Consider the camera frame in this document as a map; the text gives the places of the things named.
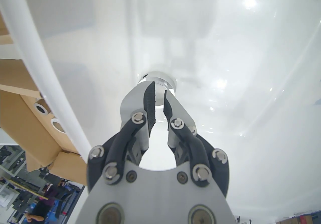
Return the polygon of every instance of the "hole in cardboard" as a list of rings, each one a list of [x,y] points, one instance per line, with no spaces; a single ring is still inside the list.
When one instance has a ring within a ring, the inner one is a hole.
[[[45,113],[45,110],[44,109],[42,109],[40,106],[37,106],[37,110],[39,111],[39,112],[41,112],[41,113]]]

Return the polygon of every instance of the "bolt head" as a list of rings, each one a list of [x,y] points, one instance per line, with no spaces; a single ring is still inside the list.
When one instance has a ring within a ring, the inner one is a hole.
[[[141,113],[137,113],[134,115],[134,120],[136,122],[139,122],[140,120],[142,120],[142,114]]]
[[[222,152],[216,153],[216,157],[218,160],[223,161],[225,159],[225,154]]]
[[[176,119],[176,120],[174,121],[174,125],[175,125],[175,127],[180,127],[180,126],[182,125],[182,121],[179,120],[179,119]]]
[[[196,129],[195,126],[189,126],[188,128],[189,128],[189,130],[192,132],[192,134],[193,134],[194,136],[197,135],[197,129]]]
[[[196,173],[201,181],[206,181],[210,176],[210,172],[206,168],[198,168]]]
[[[222,164],[227,163],[226,153],[221,149],[217,148],[217,149],[213,150],[212,156],[213,156],[213,158],[215,158],[215,159],[219,160],[220,162],[222,162]]]
[[[100,153],[101,153],[101,150],[99,148],[95,148],[95,149],[92,150],[91,156],[93,158],[97,158],[100,155]]]
[[[185,172],[179,172],[178,174],[177,174],[177,180],[178,180],[178,182],[180,183],[180,184],[186,184],[187,183],[187,181],[188,181],[188,176],[187,176],[187,174],[185,173]]]
[[[110,166],[107,168],[105,175],[108,179],[112,179],[116,176],[117,174],[117,168],[115,166]]]

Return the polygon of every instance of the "white wall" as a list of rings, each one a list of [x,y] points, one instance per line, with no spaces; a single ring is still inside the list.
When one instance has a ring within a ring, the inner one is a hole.
[[[2,128],[0,128],[0,145],[17,146],[18,144]]]

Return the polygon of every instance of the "circular fastener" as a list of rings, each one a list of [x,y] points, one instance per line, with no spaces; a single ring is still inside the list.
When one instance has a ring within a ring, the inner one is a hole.
[[[104,150],[103,146],[95,146],[89,152],[89,159],[102,157],[104,152],[105,152],[105,150]]]
[[[196,164],[193,167],[192,175],[195,181],[210,181],[212,173],[209,167],[204,164]]]
[[[127,174],[126,174],[126,181],[129,182],[129,183],[133,183],[135,182],[137,179],[137,172],[135,171],[129,171]]]
[[[215,224],[214,214],[208,207],[197,205],[188,213],[188,224]]]
[[[216,148],[216,149],[213,150],[212,156],[213,156],[214,159],[217,159],[220,162],[222,162],[222,164],[227,163],[228,159],[227,159],[226,153],[223,150],[219,149],[219,148]]]
[[[177,180],[178,180],[178,182],[179,182],[180,184],[184,185],[184,184],[186,184],[187,181],[188,181],[188,176],[187,176],[187,174],[186,174],[185,172],[179,172],[179,173],[177,174]]]
[[[195,126],[189,126],[188,129],[192,132],[194,136],[197,135],[197,129]]]
[[[103,174],[105,175],[105,179],[106,179],[106,183],[111,185],[114,182],[116,182],[120,175],[117,174],[117,162],[110,162],[108,163],[104,170],[103,170]]]
[[[171,122],[171,126],[174,129],[182,129],[184,127],[184,122],[181,118],[176,118]]]
[[[105,175],[108,179],[112,179],[117,174],[117,168],[114,166],[109,166],[105,172]]]
[[[139,113],[135,113],[135,114],[133,114],[133,116],[132,116],[132,121],[133,121],[133,123],[134,124],[141,124],[141,123],[143,123],[144,122],[144,120],[143,120],[143,113],[141,113],[141,112],[139,112]]]
[[[123,224],[124,211],[119,204],[109,203],[103,206],[97,215],[97,224]]]

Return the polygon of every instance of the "white surface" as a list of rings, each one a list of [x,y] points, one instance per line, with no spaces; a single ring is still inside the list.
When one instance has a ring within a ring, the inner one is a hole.
[[[2,128],[0,128],[0,146],[2,145],[17,146],[18,144]]]
[[[141,74],[160,70],[177,79],[199,134],[227,153],[234,215],[320,209],[321,0],[27,0],[31,15],[24,0],[0,1],[84,157],[118,132]],[[143,167],[174,166],[164,121],[157,111]]]
[[[14,44],[1,44],[0,59],[21,59],[21,57]]]
[[[13,205],[9,207],[7,210],[6,208],[0,207],[0,224],[7,223],[8,218],[15,210],[13,209]]]
[[[26,0],[0,0],[0,11],[32,79],[55,116],[64,120],[64,130],[86,160],[90,144],[52,70]]]

